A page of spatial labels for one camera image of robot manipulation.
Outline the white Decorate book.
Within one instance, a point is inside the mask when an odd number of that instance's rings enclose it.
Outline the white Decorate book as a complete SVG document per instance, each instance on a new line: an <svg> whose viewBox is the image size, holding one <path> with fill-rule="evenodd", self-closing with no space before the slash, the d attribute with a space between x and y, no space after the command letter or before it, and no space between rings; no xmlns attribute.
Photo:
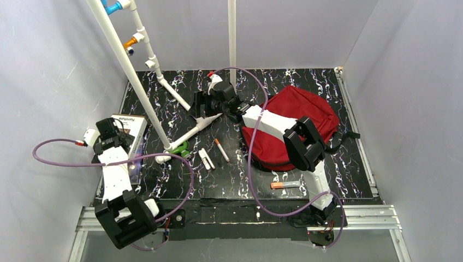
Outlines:
<svg viewBox="0 0 463 262"><path fill-rule="evenodd" d="M111 117L116 119L116 125L120 131L134 138L130 145L130 151L128 152L129 159L140 156L143 150L144 134L147 128L146 117L120 114L113 114Z"/></svg>

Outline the red student backpack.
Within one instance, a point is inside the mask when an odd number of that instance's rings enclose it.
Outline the red student backpack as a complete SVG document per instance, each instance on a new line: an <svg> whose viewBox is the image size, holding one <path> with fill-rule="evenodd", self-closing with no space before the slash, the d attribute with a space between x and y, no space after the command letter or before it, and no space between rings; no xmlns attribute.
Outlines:
<svg viewBox="0 0 463 262"><path fill-rule="evenodd" d="M251 155L265 170L295 169L289 160L283 135L297 120L308 117L324 142L331 139L340 124L338 116L325 99L294 86L286 86L268 100L265 110L262 108L262 105L253 105L246 110L242 116L241 134L246 148L249 148L254 128L258 127Z"/></svg>

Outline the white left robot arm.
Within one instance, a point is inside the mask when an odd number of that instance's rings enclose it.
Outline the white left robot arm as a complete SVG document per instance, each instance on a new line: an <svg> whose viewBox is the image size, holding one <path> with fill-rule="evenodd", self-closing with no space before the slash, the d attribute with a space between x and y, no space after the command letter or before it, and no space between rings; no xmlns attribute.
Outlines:
<svg viewBox="0 0 463 262"><path fill-rule="evenodd" d="M157 218L165 214L155 199L142 200L132 188L130 168L140 135L130 133L119 116L96 123L99 133L92 148L93 163L102 163L103 197L94 208L98 222L116 248L122 249L154 233Z"/></svg>

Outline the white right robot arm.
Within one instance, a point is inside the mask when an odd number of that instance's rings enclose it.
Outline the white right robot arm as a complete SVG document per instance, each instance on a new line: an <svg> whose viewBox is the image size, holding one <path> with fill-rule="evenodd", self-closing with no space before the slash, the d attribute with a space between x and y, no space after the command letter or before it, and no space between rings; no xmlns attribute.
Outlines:
<svg viewBox="0 0 463 262"><path fill-rule="evenodd" d="M193 117L226 115L241 126L248 154L266 169L302 172L310 199L310 216L324 223L334 212L324 169L325 155L336 149L327 143L340 123L320 96L286 86L261 105L242 100L230 83L218 82L195 93L188 113Z"/></svg>

